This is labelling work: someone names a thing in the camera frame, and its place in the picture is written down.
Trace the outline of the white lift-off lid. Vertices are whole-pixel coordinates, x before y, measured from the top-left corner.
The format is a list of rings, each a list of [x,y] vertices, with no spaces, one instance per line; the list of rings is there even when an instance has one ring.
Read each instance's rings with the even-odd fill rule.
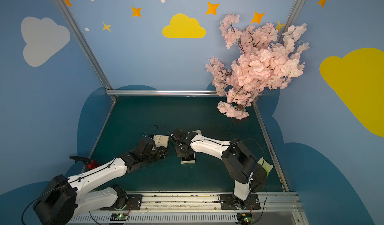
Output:
[[[155,135],[154,136],[154,140],[155,140],[155,145],[156,147],[164,147],[164,148],[167,148],[168,147],[168,143],[169,143],[169,136],[164,136],[164,135]]]

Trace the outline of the cream flower print box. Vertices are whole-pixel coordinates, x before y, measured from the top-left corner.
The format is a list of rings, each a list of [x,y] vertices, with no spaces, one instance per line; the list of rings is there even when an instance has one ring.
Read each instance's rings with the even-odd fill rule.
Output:
[[[196,133],[197,135],[202,136],[201,130],[192,131],[192,133]]]

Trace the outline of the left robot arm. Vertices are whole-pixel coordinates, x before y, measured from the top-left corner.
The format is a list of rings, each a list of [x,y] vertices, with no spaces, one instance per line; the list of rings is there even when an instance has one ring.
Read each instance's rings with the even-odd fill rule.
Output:
[[[163,160],[167,155],[167,147],[158,147],[154,139],[143,138],[131,151],[93,170],[68,178],[54,177],[35,201],[33,210],[43,225],[65,225],[77,215],[100,208],[129,208],[132,204],[128,194],[120,186],[113,185],[101,191],[96,188],[142,165]]]

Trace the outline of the cream flower box base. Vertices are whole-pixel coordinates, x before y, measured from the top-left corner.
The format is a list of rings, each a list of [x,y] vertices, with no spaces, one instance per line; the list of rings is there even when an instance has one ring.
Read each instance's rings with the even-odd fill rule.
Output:
[[[181,164],[194,164],[196,162],[195,153],[181,158]]]

